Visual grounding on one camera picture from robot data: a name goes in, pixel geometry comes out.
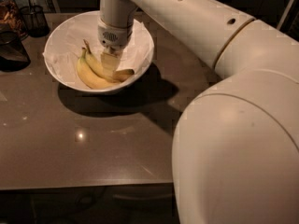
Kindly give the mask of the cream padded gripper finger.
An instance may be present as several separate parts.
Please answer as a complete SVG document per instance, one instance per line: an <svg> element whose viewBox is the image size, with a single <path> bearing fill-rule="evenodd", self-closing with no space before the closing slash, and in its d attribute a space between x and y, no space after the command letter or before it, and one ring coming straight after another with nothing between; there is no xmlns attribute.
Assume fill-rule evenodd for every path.
<svg viewBox="0 0 299 224"><path fill-rule="evenodd" d="M114 77L114 73L119 67L120 62L121 57L118 53L111 53L107 49L101 53L101 64L104 69L104 74L109 78Z"/></svg>

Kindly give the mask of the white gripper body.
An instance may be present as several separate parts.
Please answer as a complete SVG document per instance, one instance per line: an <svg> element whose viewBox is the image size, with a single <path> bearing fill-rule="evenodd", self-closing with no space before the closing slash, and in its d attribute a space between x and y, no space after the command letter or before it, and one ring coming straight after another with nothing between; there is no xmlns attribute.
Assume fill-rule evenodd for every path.
<svg viewBox="0 0 299 224"><path fill-rule="evenodd" d="M133 25L119 28L105 24L101 19L97 21L98 40L105 52L110 54L120 53L131 40Z"/></svg>

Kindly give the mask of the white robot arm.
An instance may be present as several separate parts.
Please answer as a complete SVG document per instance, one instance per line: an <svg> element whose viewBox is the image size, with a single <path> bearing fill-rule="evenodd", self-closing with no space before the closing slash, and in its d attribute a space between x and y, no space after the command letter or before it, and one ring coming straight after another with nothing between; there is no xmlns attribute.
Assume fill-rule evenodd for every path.
<svg viewBox="0 0 299 224"><path fill-rule="evenodd" d="M219 76L172 146L181 224L299 224L298 44L215 0L101 0L117 28L138 6Z"/></svg>

